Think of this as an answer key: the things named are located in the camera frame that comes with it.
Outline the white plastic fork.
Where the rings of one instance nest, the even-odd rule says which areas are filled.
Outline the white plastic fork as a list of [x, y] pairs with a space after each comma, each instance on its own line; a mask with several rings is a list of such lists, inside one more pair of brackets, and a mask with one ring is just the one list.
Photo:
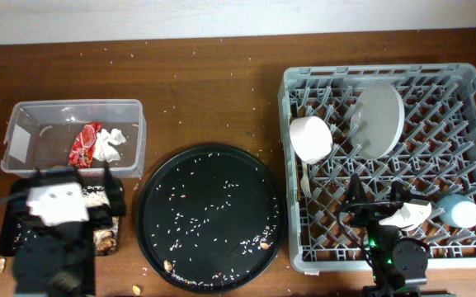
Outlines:
[[310, 198], [311, 190], [309, 185], [309, 170], [308, 170], [308, 164], [306, 162], [302, 162], [302, 173], [303, 173], [303, 176], [300, 180], [300, 186], [302, 188], [302, 192], [304, 193], [304, 196], [306, 198]]

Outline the white tissue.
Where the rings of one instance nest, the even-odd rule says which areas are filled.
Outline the white tissue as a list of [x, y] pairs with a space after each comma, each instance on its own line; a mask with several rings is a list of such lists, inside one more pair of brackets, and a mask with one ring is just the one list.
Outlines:
[[120, 161], [120, 153], [115, 147], [125, 142], [126, 138], [121, 130], [112, 129], [108, 132], [107, 130], [102, 129], [97, 134], [97, 141], [92, 156], [94, 159], [101, 162], [111, 163], [113, 161]]

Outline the peanut on table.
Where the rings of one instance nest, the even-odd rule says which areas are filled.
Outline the peanut on table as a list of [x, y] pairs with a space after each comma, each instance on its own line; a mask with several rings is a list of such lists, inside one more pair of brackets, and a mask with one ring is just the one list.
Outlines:
[[141, 294], [141, 289], [140, 289], [137, 285], [133, 285], [132, 289], [133, 289], [133, 292], [134, 292], [136, 295], [140, 295], [140, 294]]

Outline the grey round plate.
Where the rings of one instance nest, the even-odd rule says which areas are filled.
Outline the grey round plate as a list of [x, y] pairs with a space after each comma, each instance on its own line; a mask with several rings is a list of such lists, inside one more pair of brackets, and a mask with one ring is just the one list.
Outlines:
[[358, 155], [365, 159], [382, 158], [398, 143], [405, 122], [403, 99], [387, 82], [369, 85], [357, 98], [350, 127], [353, 148], [361, 146]]

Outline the round black tray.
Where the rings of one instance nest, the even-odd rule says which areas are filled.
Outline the round black tray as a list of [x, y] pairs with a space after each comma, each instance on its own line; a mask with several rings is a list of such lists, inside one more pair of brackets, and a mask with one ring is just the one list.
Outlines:
[[276, 178], [240, 148], [207, 144], [167, 160], [139, 195], [135, 235], [148, 264], [182, 290], [216, 294], [253, 281], [285, 238]]

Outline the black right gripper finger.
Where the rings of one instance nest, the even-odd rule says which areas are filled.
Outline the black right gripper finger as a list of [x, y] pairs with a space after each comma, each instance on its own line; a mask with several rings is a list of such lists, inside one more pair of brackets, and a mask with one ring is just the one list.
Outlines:
[[402, 184], [399, 181], [393, 181], [389, 193], [389, 200], [391, 202], [404, 202], [406, 191], [403, 189]]
[[350, 184], [347, 191], [347, 201], [350, 203], [365, 202], [364, 185], [356, 173], [351, 175]]

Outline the white bowl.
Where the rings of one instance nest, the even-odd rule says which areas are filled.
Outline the white bowl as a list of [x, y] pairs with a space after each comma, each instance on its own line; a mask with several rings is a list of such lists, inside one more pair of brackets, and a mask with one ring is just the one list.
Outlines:
[[332, 152], [332, 133], [317, 116], [297, 118], [290, 123], [290, 142], [297, 156], [315, 164]]

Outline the peanut shell left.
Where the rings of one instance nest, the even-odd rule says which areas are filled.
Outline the peanut shell left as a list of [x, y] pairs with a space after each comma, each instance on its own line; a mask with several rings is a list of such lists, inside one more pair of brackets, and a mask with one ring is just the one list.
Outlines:
[[6, 267], [6, 259], [0, 258], [0, 274], [2, 274]]

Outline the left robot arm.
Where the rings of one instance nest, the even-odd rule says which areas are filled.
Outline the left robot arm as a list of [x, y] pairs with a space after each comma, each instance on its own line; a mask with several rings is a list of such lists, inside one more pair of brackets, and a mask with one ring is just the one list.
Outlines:
[[[146, 216], [139, 212], [135, 234], [149, 265], [167, 282], [198, 294], [217, 294], [234, 290], [254, 280], [272, 263], [287, 227], [287, 209], [272, 198], [268, 209], [279, 207], [266, 219], [267, 232], [252, 241], [266, 244], [264, 255], [242, 264], [246, 270], [234, 280], [196, 282], [167, 269], [164, 261], [149, 247]], [[31, 231], [35, 240], [21, 245], [8, 256], [13, 258], [12, 275], [17, 296], [93, 296], [96, 293], [95, 257], [98, 246], [94, 233], [109, 229], [114, 219], [126, 214], [121, 180], [104, 167], [98, 177], [85, 178], [75, 167], [37, 171], [17, 181], [14, 190], [0, 199], [12, 221]]]

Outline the clear plastic bin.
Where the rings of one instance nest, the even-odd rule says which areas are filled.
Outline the clear plastic bin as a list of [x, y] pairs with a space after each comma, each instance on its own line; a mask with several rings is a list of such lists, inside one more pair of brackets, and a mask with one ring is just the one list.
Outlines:
[[120, 159], [110, 161], [118, 178], [143, 176], [146, 149], [144, 108], [135, 99], [23, 101], [8, 122], [0, 164], [6, 173], [29, 177], [38, 170], [69, 165], [70, 149], [84, 126], [100, 123], [107, 132], [119, 130], [126, 141], [115, 146]]

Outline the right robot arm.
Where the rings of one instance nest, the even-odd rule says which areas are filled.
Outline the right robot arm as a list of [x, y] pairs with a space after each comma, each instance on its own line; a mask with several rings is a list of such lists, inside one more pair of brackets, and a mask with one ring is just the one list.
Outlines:
[[350, 225], [363, 229], [360, 239], [353, 238], [336, 216], [338, 228], [356, 245], [372, 270], [373, 285], [362, 288], [363, 297], [420, 296], [427, 283], [429, 246], [420, 239], [404, 237], [403, 232], [422, 225], [432, 212], [425, 197], [392, 183], [389, 197], [371, 201], [358, 175], [351, 176], [346, 199], [339, 213], [352, 216]]

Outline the red snack wrapper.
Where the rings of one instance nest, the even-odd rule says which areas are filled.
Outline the red snack wrapper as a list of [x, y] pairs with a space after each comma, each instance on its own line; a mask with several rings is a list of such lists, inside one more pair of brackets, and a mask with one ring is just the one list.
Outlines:
[[102, 124], [91, 122], [85, 124], [76, 136], [68, 155], [68, 165], [75, 168], [90, 168], [97, 142], [97, 134]]

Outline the light blue cup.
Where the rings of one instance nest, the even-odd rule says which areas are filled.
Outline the light blue cup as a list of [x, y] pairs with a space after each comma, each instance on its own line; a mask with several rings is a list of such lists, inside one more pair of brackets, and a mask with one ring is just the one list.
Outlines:
[[438, 201], [437, 206], [443, 210], [439, 217], [444, 224], [465, 229], [476, 226], [476, 204], [467, 196], [447, 195]]

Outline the grey plastic dishwasher rack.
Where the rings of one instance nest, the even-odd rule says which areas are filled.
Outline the grey plastic dishwasher rack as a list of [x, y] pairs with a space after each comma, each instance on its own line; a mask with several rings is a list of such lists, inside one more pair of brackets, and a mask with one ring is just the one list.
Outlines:
[[[393, 150], [374, 160], [358, 155], [350, 119], [358, 96], [377, 82], [401, 95], [405, 124]], [[336, 216], [356, 173], [370, 200], [384, 200], [391, 184], [432, 203], [449, 194], [476, 204], [476, 68], [471, 64], [405, 64], [288, 68], [278, 91], [284, 146], [290, 263], [299, 272], [362, 271], [359, 248], [338, 228]], [[300, 186], [300, 159], [290, 143], [291, 121], [317, 116], [332, 131], [332, 152], [308, 167], [311, 197]], [[476, 226], [444, 224], [435, 208], [409, 232], [430, 248], [431, 269], [476, 268]]]

